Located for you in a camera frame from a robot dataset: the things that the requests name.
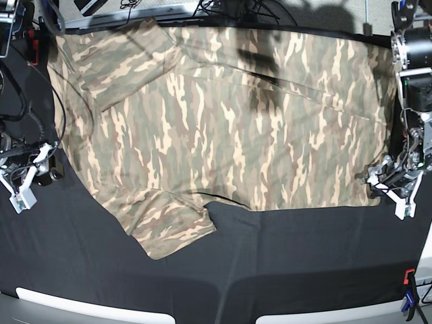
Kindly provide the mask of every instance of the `shirt sleeve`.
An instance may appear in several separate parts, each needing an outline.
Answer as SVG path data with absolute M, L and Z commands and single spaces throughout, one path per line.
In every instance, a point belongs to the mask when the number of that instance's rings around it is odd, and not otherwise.
M 114 187 L 110 195 L 104 190 L 103 195 L 93 196 L 155 260 L 216 231 L 206 208 L 170 192 L 157 189 L 130 192 Z
M 73 65 L 99 111 L 123 101 L 167 73 L 181 59 L 181 49 L 152 18 L 86 35 L 57 37 L 60 51 Z

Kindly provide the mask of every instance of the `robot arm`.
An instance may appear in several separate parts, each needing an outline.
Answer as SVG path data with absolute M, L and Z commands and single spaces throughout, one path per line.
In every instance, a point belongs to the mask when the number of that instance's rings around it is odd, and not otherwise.
M 431 9 L 431 0 L 421 3 Z M 386 194 L 396 203 L 400 219 L 414 217 L 423 175 L 432 171 L 432 16 L 417 13 L 419 0 L 392 3 L 395 30 L 391 50 L 398 87 L 404 142 L 402 149 L 368 169 L 371 198 Z M 426 26 L 413 27 L 414 22 Z
M 26 17 L 26 8 L 18 0 L 0 0 L 0 58 L 8 54 L 13 35 L 16 37 L 23 30 L 26 31 L 23 34 L 30 34 L 28 31 L 32 26 L 26 26 L 24 17 Z M 52 25 L 51 29 L 56 28 L 49 19 L 45 16 L 44 22 L 47 29 L 50 29 L 49 24 Z M 36 203 L 30 185 L 37 183 L 46 186 L 52 181 L 61 179 L 64 177 L 64 169 L 61 163 L 53 156 L 59 143 L 50 145 L 45 142 L 45 129 L 42 122 L 31 111 L 31 104 L 13 74 L 4 62 L 0 61 L 0 94 L 4 88 L 3 77 L 9 79 L 12 88 L 21 99 L 22 107 L 17 115 L 0 114 L 0 182 L 10 192 L 9 200 L 16 212 L 21 213 L 25 209 L 32 208 Z M 42 77 L 51 85 L 49 80 L 43 75 Z M 28 143 L 25 138 L 15 138 L 6 128 L 5 122 L 19 122 L 27 115 L 36 122 L 39 128 L 39 139 L 34 143 Z

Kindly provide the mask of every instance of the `camouflage fabric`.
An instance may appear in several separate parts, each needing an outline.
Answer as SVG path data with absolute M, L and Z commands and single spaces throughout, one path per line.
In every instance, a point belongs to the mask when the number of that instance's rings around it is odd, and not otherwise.
M 387 49 L 150 19 L 58 37 L 49 72 L 72 167 L 153 259 L 216 230 L 210 201 L 251 211 L 377 204 L 360 178 L 392 124 Z

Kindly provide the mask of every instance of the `wire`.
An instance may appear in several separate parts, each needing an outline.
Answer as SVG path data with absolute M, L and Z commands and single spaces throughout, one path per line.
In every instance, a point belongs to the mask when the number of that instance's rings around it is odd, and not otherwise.
M 282 9 L 286 12 L 286 14 L 290 17 L 290 19 L 292 20 L 292 22 L 298 27 L 297 21 L 294 19 L 294 17 L 292 16 L 292 14 L 288 11 L 288 9 L 285 8 L 284 5 L 282 5 L 279 1 L 277 0 L 270 0 L 272 2 L 277 3 L 280 7 L 282 7 Z
M 14 75 L 12 74 L 12 72 L 9 70 L 9 68 L 6 66 L 6 64 L 3 61 L 0 61 L 0 68 L 3 70 L 4 74 L 6 75 L 6 78 L 11 82 L 13 89 L 15 89 L 15 91 L 17 92 L 21 100 L 21 110 L 18 115 L 1 114 L 0 119 L 8 122 L 19 122 L 30 111 L 30 106 L 28 105 L 28 99 L 24 94 L 24 91 L 21 89 L 20 85 L 18 84 L 18 82 L 16 82 Z
M 270 10 L 270 8 L 269 8 L 268 6 L 266 6 L 266 5 L 263 3 L 263 0 L 259 0 L 259 1 L 261 2 L 261 5 L 263 6 L 263 8 L 266 9 L 266 10 L 271 14 L 271 17 L 272 17 L 272 18 L 274 18 L 274 20 L 276 21 L 276 24 L 279 25 L 279 19 L 281 19 L 281 18 L 279 18 L 279 16 L 275 15 L 275 14 Z
M 432 284 L 429 286 L 429 289 L 426 291 L 426 293 L 423 295 L 423 297 L 421 298 L 421 302 L 422 302 L 422 304 L 425 304 L 425 305 L 430 305 L 430 304 L 432 304 L 432 302 L 425 302 L 425 298 L 427 297 L 427 295 L 429 294 L 429 292 L 431 292 L 431 289 L 432 289 Z
M 132 9 L 135 9 L 137 5 L 140 4 L 142 0 L 121 0 L 120 1 L 120 9 L 126 9 L 129 8 L 129 14 L 128 14 L 128 20 L 126 21 L 125 25 L 129 24 L 130 19 L 130 12 Z
M 33 119 L 33 121 L 38 126 L 38 130 L 39 130 L 38 142 L 42 142 L 43 139 L 45 138 L 45 127 L 42 124 L 41 119 L 39 119 L 39 116 L 36 114 L 36 112 L 34 112 L 33 110 L 31 110 L 31 108 L 30 108 L 30 112 L 28 113 L 28 116 L 31 119 Z
M 415 308 L 416 308 L 418 314 L 420 315 L 420 317 L 421 317 L 421 319 L 423 321 L 423 324 L 429 324 L 429 322 L 427 321 L 427 318 L 426 318 L 425 314 L 421 310 L 421 307 L 420 307 L 420 305 L 418 303 L 415 304 Z
M 51 87 L 51 89 L 53 90 L 53 92 L 54 92 L 54 94 L 55 94 L 55 96 L 57 97 L 57 99 L 59 100 L 59 103 L 60 103 L 60 106 L 61 106 L 61 111 L 62 111 L 62 113 L 63 113 L 63 125 L 62 125 L 62 129 L 61 129 L 61 135 L 59 136 L 59 140 L 58 141 L 56 141 L 56 143 L 54 144 L 54 147 L 53 147 L 53 150 L 51 151 L 51 153 L 50 154 L 48 154 L 48 156 L 47 157 L 45 157 L 42 161 L 39 161 L 38 163 L 31 163 L 31 164 L 29 164 L 29 165 L 26 165 L 26 166 L 24 166 L 24 167 L 19 167 L 19 168 L 17 168 L 17 169 L 15 169 L 15 170 L 13 170 L 12 172 L 11 172 L 11 174 L 10 174 L 10 176 L 9 176 L 9 178 L 10 178 L 10 180 L 11 180 L 11 184 L 13 185 L 13 183 L 12 183 L 12 179 L 13 179 L 13 175 L 15 174 L 15 173 L 17 173 L 17 172 L 19 172 L 19 171 L 22 171 L 22 170 L 25 170 L 25 169 L 28 169 L 28 168 L 30 168 L 30 167 L 32 167 L 33 165 L 38 165 L 38 164 L 41 164 L 41 163 L 44 163 L 46 160 L 49 160 L 53 155 L 54 155 L 54 153 L 55 153 L 55 151 L 59 148 L 59 145 L 60 145 L 60 143 L 61 143 L 61 141 L 63 140 L 63 137 L 65 136 L 65 131 L 66 131 L 66 110 L 65 110 L 65 107 L 64 107 L 64 105 L 63 105 L 63 101 L 61 101 L 61 99 L 60 99 L 60 96 L 59 96 L 59 94 L 58 94 L 58 92 L 55 90 L 55 88 L 54 88 L 54 86 L 52 85 L 52 83 L 47 79 L 47 77 L 46 76 L 44 76 L 43 74 L 42 74 L 42 72 L 41 71 L 39 71 L 38 69 L 36 69 L 36 67 L 33 65 L 33 64 L 31 64 L 23 55 L 22 55 L 22 53 L 11 43 L 10 44 L 10 46 L 18 53 L 18 55 L 24 60 L 24 61 L 26 61 L 27 62 L 27 64 L 28 65 L 30 65 L 38 74 L 39 74 L 39 76 L 41 76 L 41 78 Z
M 395 187 L 395 188 L 388 188 L 388 189 L 375 188 L 375 189 L 378 189 L 378 190 L 384 192 L 385 194 L 387 194 L 389 191 L 401 190 L 401 189 L 403 189 L 403 188 L 404 188 L 404 187 Z
M 260 5 L 259 10 L 261 9 L 261 6 L 264 7 L 264 5 L 263 5 L 263 0 L 253 0 L 253 1 L 254 1 L 254 8 L 255 8 L 258 4 Z M 203 5 L 203 2 L 204 2 L 203 0 L 199 1 L 199 3 L 198 3 L 198 5 L 196 6 L 195 12 L 193 13 L 192 17 L 194 17 L 198 11 L 202 11 L 202 12 L 205 12 L 205 13 L 206 13 L 209 17 L 211 17 L 211 18 L 227 18 L 227 19 L 229 19 L 229 20 L 233 20 L 233 21 L 235 21 L 235 22 L 240 22 L 240 21 L 242 20 L 243 15 L 244 15 L 243 12 L 240 12 L 240 14 L 239 14 L 238 16 L 231 16 L 230 14 L 227 14 L 227 13 L 225 13 L 224 11 L 216 11 L 216 10 L 213 10 L 213 7 L 212 7 L 212 9 L 209 9 L 209 7 L 210 7 L 212 4 L 214 4 L 215 0 L 210 0 L 210 1 L 206 2 L 205 5 Z M 248 13 L 252 13 L 252 14 L 256 14 L 256 15 L 260 15 L 260 16 L 267 16 L 267 17 L 274 18 L 274 19 L 276 19 L 276 20 L 280 19 L 280 18 L 277 17 L 273 12 L 271 12 L 271 10 L 269 10 L 268 8 L 267 8 L 267 9 L 268 9 L 268 11 L 269 11 L 271 14 L 261 13 L 261 12 L 259 12 L 259 10 L 258 10 L 258 11 L 250 10 L 250 9 L 247 7 L 247 5 L 248 5 L 248 2 L 247 2 L 247 1 L 244 2 L 244 9 L 245 9 L 246 12 L 248 12 Z
M 408 120 L 406 119 L 406 110 L 407 109 L 402 108 L 402 111 L 400 112 L 400 119 L 401 119 L 401 122 L 404 124 L 405 131 L 406 131 L 406 151 L 405 151 L 404 158 L 400 162 L 399 166 L 403 166 L 403 164 L 405 163 L 405 160 L 408 158 L 408 155 L 410 152 L 410 134 L 409 134 L 409 129 L 408 129 Z M 388 179 L 390 179 L 391 177 L 393 177 L 397 171 L 398 171 L 398 167 L 395 168 L 387 177 L 385 177 L 384 180 L 375 184 L 373 186 L 373 188 L 379 184 L 385 184 L 385 182 L 388 181 Z
M 40 12 L 42 13 L 44 23 L 47 26 L 47 28 L 51 34 L 53 34 L 55 36 L 61 36 L 61 35 L 65 34 L 65 32 L 66 32 L 65 20 L 64 20 L 63 16 L 61 15 L 58 6 L 56 6 L 54 4 L 53 0 L 47 0 L 47 1 L 48 1 L 49 6 L 51 7 L 51 9 L 57 15 L 58 20 L 60 21 L 60 29 L 55 27 L 55 24 L 53 23 L 53 21 L 51 19 L 51 16 L 47 10 L 47 6 L 45 5 L 44 0 L 38 0 Z

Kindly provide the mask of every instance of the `red clamp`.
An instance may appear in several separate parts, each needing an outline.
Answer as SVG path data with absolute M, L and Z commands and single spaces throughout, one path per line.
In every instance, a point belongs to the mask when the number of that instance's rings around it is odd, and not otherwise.
M 404 278 L 404 285 L 408 285 L 408 274 L 409 273 L 414 273 L 416 271 L 416 269 L 412 268 L 412 269 L 408 269 L 407 271 L 405 271 L 405 278 Z
M 27 30 L 27 59 L 32 65 L 39 64 L 39 40 L 36 38 L 34 28 Z

